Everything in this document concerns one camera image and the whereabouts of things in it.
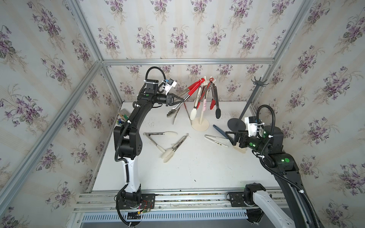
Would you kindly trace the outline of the small white steel tongs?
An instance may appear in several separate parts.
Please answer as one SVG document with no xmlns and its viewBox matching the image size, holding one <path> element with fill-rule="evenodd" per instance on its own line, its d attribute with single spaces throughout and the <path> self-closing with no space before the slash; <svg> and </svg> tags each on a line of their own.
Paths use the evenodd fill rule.
<svg viewBox="0 0 365 228">
<path fill-rule="evenodd" d="M 222 138 L 222 137 L 216 137 L 216 136 L 212 136 L 212 135 L 205 135 L 204 136 L 205 139 L 209 140 L 210 142 L 217 144 L 219 146 L 225 147 L 225 148 L 229 148 L 229 140 L 226 138 Z"/>
</svg>

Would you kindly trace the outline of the dark grey utensil rack stand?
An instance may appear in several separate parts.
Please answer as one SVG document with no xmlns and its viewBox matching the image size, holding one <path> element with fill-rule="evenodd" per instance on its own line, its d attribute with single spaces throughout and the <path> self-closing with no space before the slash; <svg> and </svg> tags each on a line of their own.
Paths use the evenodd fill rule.
<svg viewBox="0 0 365 228">
<path fill-rule="evenodd" d="M 244 131 L 246 130 L 246 124 L 244 123 L 244 121 L 242 120 L 246 111 L 248 110 L 250 104 L 252 103 L 254 97 L 256 96 L 258 90 L 260 87 L 265 87 L 268 85 L 267 80 L 262 80 L 261 77 L 259 79 L 256 79 L 254 77 L 254 79 L 252 79 L 253 84 L 255 85 L 255 88 L 251 94 L 251 96 L 249 97 L 249 99 L 246 102 L 246 105 L 244 107 L 244 109 L 242 110 L 239 118 L 231 118 L 228 122 L 228 128 L 232 131 L 232 132 L 238 132 L 238 131 Z"/>
</svg>

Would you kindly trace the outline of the steel tongs white ring large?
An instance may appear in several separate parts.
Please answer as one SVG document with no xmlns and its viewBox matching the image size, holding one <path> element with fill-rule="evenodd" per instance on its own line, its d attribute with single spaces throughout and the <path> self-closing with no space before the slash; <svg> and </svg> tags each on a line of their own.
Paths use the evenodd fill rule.
<svg viewBox="0 0 365 228">
<path fill-rule="evenodd" d="M 199 103 L 199 99 L 201 97 L 201 94 L 202 94 L 202 89 L 203 87 L 200 86 L 197 90 L 197 95 L 196 95 L 196 98 L 195 98 L 195 101 L 194 101 L 194 107 L 190 113 L 190 120 L 194 120 L 195 117 L 196 117 L 196 113 L 197 113 L 197 106 L 198 106 L 198 103 Z"/>
</svg>

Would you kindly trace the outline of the pink cat paw tongs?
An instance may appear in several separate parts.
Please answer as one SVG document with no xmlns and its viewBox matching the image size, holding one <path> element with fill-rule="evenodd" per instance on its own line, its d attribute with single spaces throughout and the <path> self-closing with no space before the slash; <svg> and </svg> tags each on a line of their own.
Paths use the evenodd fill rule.
<svg viewBox="0 0 365 228">
<path fill-rule="evenodd" d="M 206 89 L 204 91 L 203 101 L 202 101 L 202 112 L 205 112 L 205 110 L 206 110 L 207 93 L 208 93 L 208 88 L 206 87 Z"/>
</svg>

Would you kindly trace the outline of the black silicone tip tongs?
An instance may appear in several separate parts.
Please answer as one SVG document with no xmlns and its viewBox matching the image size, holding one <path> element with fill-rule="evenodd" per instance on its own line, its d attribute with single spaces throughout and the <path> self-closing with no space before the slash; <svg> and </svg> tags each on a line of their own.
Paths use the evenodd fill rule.
<svg viewBox="0 0 365 228">
<path fill-rule="evenodd" d="M 218 90 L 215 84 L 213 84 L 213 101 L 214 105 L 216 106 L 215 115 L 217 119 L 220 119 L 221 117 L 221 110 L 219 107 L 219 98 L 218 98 Z"/>
</svg>

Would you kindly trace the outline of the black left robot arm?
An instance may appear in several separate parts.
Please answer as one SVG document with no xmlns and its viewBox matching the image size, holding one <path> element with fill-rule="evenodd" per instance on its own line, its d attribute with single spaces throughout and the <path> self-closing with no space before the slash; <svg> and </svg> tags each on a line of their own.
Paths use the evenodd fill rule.
<svg viewBox="0 0 365 228">
<path fill-rule="evenodd" d="M 141 184 L 138 179 L 138 156 L 143 147 L 139 133 L 145 117 L 153 109 L 154 104 L 165 104 L 174 108 L 169 115 L 179 108 L 185 98 L 169 93 L 171 87 L 175 86 L 173 80 L 167 80 L 163 70 L 157 66 L 150 67 L 145 75 L 137 101 L 133 103 L 133 112 L 122 126 L 114 128 L 115 140 L 115 161 L 123 162 L 125 165 L 125 186 L 118 192 L 117 202 L 134 202 L 140 204 L 142 201 Z"/>
</svg>

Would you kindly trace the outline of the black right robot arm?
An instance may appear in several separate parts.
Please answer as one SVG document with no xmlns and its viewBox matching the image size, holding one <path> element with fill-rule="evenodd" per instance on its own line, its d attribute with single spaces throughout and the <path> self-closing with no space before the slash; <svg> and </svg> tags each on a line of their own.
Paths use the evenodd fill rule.
<svg viewBox="0 0 365 228">
<path fill-rule="evenodd" d="M 258 107 L 256 112 L 256 132 L 248 130 L 232 132 L 233 146 L 249 148 L 258 158 L 261 166 L 275 177 L 292 214 L 289 217 L 274 202 L 262 184 L 247 184 L 243 202 L 247 206 L 259 207 L 277 228 L 322 228 L 323 224 L 315 211 L 301 179 L 295 159 L 283 149 L 284 134 L 276 126 L 276 116 L 268 104 Z"/>
</svg>

